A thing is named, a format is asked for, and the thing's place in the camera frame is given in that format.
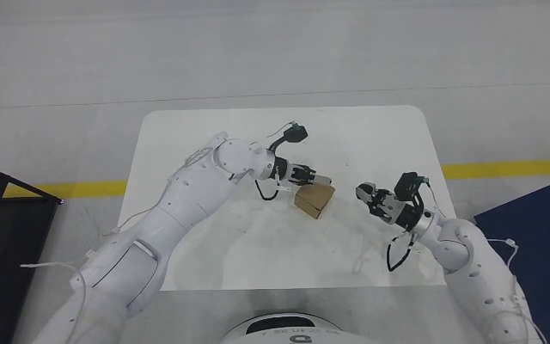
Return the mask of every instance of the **white table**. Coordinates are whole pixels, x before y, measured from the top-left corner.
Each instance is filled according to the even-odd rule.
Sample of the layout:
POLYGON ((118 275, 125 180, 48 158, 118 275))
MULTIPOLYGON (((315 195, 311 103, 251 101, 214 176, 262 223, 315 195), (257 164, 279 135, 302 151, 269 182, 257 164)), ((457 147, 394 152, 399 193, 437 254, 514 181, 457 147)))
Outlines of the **white table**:
MULTIPOLYGON (((119 222, 155 204, 166 178, 214 134, 225 131, 268 146, 275 137, 263 138, 291 120, 306 126, 309 137, 281 145, 278 155, 332 177, 336 187, 321 217, 298 210, 291 193, 261 200, 247 178, 177 246, 162 289, 444 284, 440 267, 419 246, 389 273, 386 244, 400 231, 369 215, 355 197, 363 181, 393 189, 403 172, 417 171, 430 178, 442 210, 455 216, 424 115, 415 107, 154 112, 142 124, 119 222), (362 251, 364 265, 353 271, 362 251)), ((422 195, 433 207, 429 191, 422 195)))

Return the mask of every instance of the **small brown box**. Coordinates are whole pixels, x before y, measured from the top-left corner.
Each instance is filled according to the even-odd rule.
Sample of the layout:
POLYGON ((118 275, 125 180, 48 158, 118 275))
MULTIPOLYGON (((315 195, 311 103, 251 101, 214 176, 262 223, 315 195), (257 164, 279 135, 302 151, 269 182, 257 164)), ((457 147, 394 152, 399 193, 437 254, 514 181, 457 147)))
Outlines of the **small brown box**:
POLYGON ((312 218, 319 218, 323 208, 333 197, 334 187, 321 184, 304 185, 294 197, 294 205, 312 218))

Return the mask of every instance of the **gray floor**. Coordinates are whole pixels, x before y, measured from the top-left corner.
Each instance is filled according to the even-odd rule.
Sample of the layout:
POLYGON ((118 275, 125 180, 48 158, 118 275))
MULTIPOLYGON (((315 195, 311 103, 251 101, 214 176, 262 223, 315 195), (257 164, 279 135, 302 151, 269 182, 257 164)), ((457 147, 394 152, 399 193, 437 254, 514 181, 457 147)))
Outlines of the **gray floor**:
MULTIPOLYGON (((0 170, 125 179, 142 118, 191 108, 411 104, 442 163, 548 159, 548 32, 546 0, 3 1, 0 170)), ((471 218, 549 182, 448 185, 471 218)), ((81 256, 98 243, 85 208, 110 227, 120 205, 69 200, 43 260, 81 256)), ((67 276, 37 273, 19 333, 63 301, 67 276)))

